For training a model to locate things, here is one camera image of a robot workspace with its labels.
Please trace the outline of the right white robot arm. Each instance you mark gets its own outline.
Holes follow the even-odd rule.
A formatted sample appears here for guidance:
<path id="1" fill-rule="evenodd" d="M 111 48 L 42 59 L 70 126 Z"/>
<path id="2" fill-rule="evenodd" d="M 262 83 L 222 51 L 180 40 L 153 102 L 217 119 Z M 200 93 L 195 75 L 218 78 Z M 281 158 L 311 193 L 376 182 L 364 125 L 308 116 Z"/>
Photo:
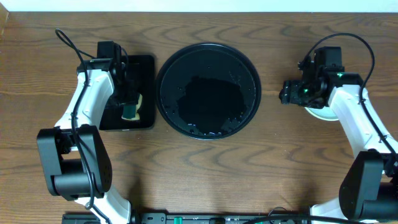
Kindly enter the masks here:
<path id="1" fill-rule="evenodd" d="M 319 119 L 331 114 L 354 155 L 338 197 L 310 207 L 310 214 L 365 223 L 396 221 L 397 141 L 373 108 L 363 79 L 335 65 L 304 68 L 302 75 L 284 82 L 281 102 L 303 106 Z"/>

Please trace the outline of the mint plate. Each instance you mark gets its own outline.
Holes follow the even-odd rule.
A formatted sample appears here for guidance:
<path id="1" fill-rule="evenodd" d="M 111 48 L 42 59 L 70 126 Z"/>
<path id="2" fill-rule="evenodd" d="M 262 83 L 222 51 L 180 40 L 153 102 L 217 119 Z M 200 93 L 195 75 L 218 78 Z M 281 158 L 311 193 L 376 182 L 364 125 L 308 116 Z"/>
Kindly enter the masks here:
<path id="1" fill-rule="evenodd" d="M 312 116 L 324 120 L 324 121 L 338 121 L 338 117 L 329 107 L 323 107 L 322 109 L 308 108 L 305 107 L 306 111 Z"/>

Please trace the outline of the green yellow sponge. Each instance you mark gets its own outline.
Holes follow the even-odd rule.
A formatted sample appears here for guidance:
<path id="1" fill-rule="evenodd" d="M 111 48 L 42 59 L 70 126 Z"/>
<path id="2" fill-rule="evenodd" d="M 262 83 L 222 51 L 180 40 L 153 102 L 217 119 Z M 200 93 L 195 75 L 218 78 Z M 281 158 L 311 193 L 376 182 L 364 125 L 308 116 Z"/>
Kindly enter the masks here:
<path id="1" fill-rule="evenodd" d="M 137 96 L 137 103 L 134 104 L 128 104 L 123 106 L 123 113 L 121 118 L 126 121 L 139 121 L 140 120 L 140 114 L 139 110 L 142 105 L 142 95 L 139 93 Z"/>

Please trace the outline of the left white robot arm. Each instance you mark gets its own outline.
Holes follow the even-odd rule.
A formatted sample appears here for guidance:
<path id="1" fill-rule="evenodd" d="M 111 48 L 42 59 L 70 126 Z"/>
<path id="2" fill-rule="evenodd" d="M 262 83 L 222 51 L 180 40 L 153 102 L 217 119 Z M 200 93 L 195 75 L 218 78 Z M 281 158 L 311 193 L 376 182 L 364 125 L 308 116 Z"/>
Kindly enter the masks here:
<path id="1" fill-rule="evenodd" d="M 131 202 L 112 184 L 111 160 L 99 128 L 106 104 L 126 66 L 120 58 L 84 60 L 67 110 L 37 146 L 48 191 L 85 206 L 100 223 L 138 223 Z"/>

